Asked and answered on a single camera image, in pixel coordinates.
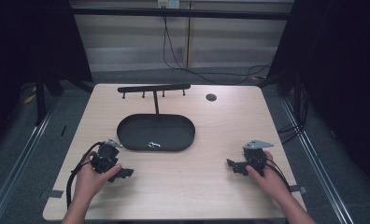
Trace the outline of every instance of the black curtain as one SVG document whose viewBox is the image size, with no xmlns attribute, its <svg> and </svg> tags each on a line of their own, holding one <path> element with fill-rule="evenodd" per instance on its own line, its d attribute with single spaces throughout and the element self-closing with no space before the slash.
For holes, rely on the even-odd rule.
<svg viewBox="0 0 370 224">
<path fill-rule="evenodd" d="M 292 14 L 268 77 L 282 75 L 282 94 L 299 77 L 370 179 L 370 0 L 295 1 Z"/>
<path fill-rule="evenodd" d="M 59 79 L 93 81 L 74 16 L 38 10 L 42 7 L 70 5 L 0 0 L 0 134 L 21 85 L 35 82 L 37 74 L 53 93 L 60 92 Z"/>
</svg>

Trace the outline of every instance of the human hand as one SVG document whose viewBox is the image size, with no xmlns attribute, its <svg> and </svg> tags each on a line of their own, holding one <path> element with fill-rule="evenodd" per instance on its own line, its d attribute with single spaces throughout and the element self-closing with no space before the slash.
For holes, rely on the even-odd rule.
<svg viewBox="0 0 370 224">
<path fill-rule="evenodd" d="M 275 167 L 271 162 L 273 160 L 272 154 L 270 154 L 269 151 L 265 151 L 264 154 L 267 158 L 266 163 Z M 277 199 L 280 196 L 289 194 L 286 185 L 271 167 L 264 167 L 263 176 L 260 176 L 258 172 L 249 165 L 246 169 L 249 172 L 249 175 L 255 179 L 260 188 L 273 198 Z"/>
<path fill-rule="evenodd" d="M 96 173 L 90 164 L 91 157 L 95 154 L 95 151 L 91 151 L 82 163 L 84 165 L 77 174 L 77 184 L 75 185 L 73 201 L 81 199 L 90 202 L 107 180 L 121 169 L 121 165 L 117 164 L 104 174 Z"/>
</svg>

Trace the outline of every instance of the black cable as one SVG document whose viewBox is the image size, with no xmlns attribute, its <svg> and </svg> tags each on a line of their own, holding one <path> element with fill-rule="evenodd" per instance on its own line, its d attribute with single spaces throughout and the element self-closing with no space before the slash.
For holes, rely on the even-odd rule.
<svg viewBox="0 0 370 224">
<path fill-rule="evenodd" d="M 271 168 L 281 178 L 281 180 L 283 181 L 287 190 L 289 192 L 291 192 L 290 184 L 288 183 L 288 181 L 287 181 L 286 177 L 284 176 L 284 174 L 282 173 L 281 169 L 278 167 L 278 165 L 274 161 L 266 159 L 267 161 L 271 161 L 274 164 L 274 166 L 273 166 L 273 165 L 267 163 L 267 161 L 261 161 L 261 160 L 255 158 L 255 157 L 252 157 L 252 156 L 251 156 L 251 158 L 253 159 L 253 161 L 256 161 L 258 163 L 262 163 L 263 165 Z"/>
<path fill-rule="evenodd" d="M 97 142 L 94 145 L 92 145 L 87 150 L 87 152 L 83 155 L 83 157 L 80 160 L 80 162 L 78 163 L 77 167 L 75 167 L 75 169 L 73 171 L 71 171 L 71 175 L 69 176 L 68 182 L 66 183 L 66 208 L 67 209 L 69 208 L 69 205 L 72 202 L 72 199 L 71 199 L 71 197 L 72 197 L 72 195 L 71 195 L 71 188 L 72 188 L 72 182 L 74 181 L 75 176 L 80 171 L 80 169 L 82 168 L 83 165 L 89 163 L 89 162 L 83 163 L 84 160 L 86 159 L 87 155 L 89 155 L 89 153 L 93 150 L 93 148 L 95 148 L 96 146 L 101 146 L 101 144 L 103 144 L 103 143 Z"/>
<path fill-rule="evenodd" d="M 288 125 L 285 125 L 284 127 L 282 127 L 281 129 L 279 129 L 277 131 L 277 133 L 287 133 L 287 132 L 293 131 L 293 133 L 291 133 L 291 134 L 280 137 L 280 140 L 282 141 L 282 143 L 281 143 L 282 145 L 291 141 L 296 135 L 298 135 L 299 132 L 301 132 L 305 128 L 307 114 L 308 114 L 309 96 L 306 92 L 305 87 L 302 87 L 301 93 L 302 93 L 302 95 L 301 95 L 301 97 L 302 97 L 302 99 L 301 99 L 302 100 L 302 112 L 301 112 L 300 120 L 294 126 L 293 126 L 293 123 L 290 123 Z"/>
<path fill-rule="evenodd" d="M 177 67 L 174 67 L 172 65 L 170 65 L 167 60 L 165 59 L 165 45 L 166 45 L 166 38 L 168 39 L 168 42 L 169 42 L 169 45 L 170 45 L 170 49 L 171 49 L 171 53 L 173 55 L 173 58 L 174 58 L 174 61 L 177 65 Z M 172 68 L 172 69 L 176 69 L 176 70 L 182 70 L 184 72 L 187 72 L 187 73 L 190 73 L 190 74 L 193 74 L 193 75 L 196 75 L 196 76 L 199 76 L 200 78 L 208 81 L 208 82 L 211 82 L 211 83 L 214 83 L 214 84 L 217 84 L 217 85 L 238 85 L 238 84 L 241 84 L 245 81 L 247 81 L 247 79 L 252 76 L 252 75 L 256 75 L 260 72 L 262 72 L 265 68 L 267 67 L 270 67 L 270 64 L 271 63 L 268 63 L 268 64 L 265 64 L 265 65 L 254 65 L 252 67 L 249 68 L 248 72 L 246 74 L 234 74 L 234 73 L 218 73 L 218 72 L 194 72 L 190 69 L 186 69 L 186 68 L 183 68 L 179 63 L 178 63 L 178 60 L 177 60 L 177 57 L 174 53 L 174 49 L 173 49 L 173 45 L 172 45 L 172 42 L 171 42 L 171 37 L 170 37 L 170 34 L 168 32 L 168 28 L 167 28 L 167 18 L 164 17 L 164 48 L 163 48 L 163 54 L 164 54 L 164 63 Z M 251 73 L 250 71 L 255 68 L 255 67 L 261 67 L 260 70 L 256 71 L 256 72 L 253 72 Z M 213 81 L 211 79 L 208 79 L 206 77 L 203 77 L 202 75 L 226 75 L 226 76 L 237 76 L 237 77 L 245 77 L 243 78 L 242 80 L 240 81 L 237 81 L 235 83 L 219 83 L 219 82 L 216 82 L 216 81 Z"/>
</svg>

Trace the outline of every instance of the table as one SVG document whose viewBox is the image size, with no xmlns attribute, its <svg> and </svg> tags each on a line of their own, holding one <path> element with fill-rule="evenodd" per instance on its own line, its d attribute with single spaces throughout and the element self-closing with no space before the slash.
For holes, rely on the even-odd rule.
<svg viewBox="0 0 370 224">
<path fill-rule="evenodd" d="M 119 141 L 118 124 L 132 114 L 155 113 L 153 94 L 117 92 L 122 84 L 96 85 L 54 190 L 65 191 L 67 179 L 82 154 L 94 143 Z M 234 174 L 226 159 L 243 161 L 242 146 L 251 139 L 273 143 L 267 148 L 290 185 L 295 179 L 280 144 L 261 90 L 250 86 L 192 85 L 159 94 L 161 114 L 179 114 L 195 126 L 193 144 L 180 152 L 139 152 L 119 148 L 119 162 L 135 169 L 133 176 L 106 183 L 94 197 L 86 219 L 212 220 L 284 217 L 279 206 L 248 176 Z M 217 100 L 206 96 L 213 93 Z M 305 207 L 299 192 L 294 197 Z M 61 220 L 65 194 L 49 198 L 47 220 Z"/>
</svg>

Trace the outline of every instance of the wall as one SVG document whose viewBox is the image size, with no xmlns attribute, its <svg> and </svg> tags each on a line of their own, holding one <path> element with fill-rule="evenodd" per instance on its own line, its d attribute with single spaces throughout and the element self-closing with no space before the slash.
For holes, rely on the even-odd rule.
<svg viewBox="0 0 370 224">
<path fill-rule="evenodd" d="M 73 0 L 72 6 L 148 7 L 150 1 Z M 292 1 L 180 1 L 180 8 L 290 12 Z M 176 66 L 158 17 L 76 15 L 92 72 Z M 252 66 L 272 60 L 285 21 L 167 18 L 167 29 L 181 66 Z"/>
</svg>

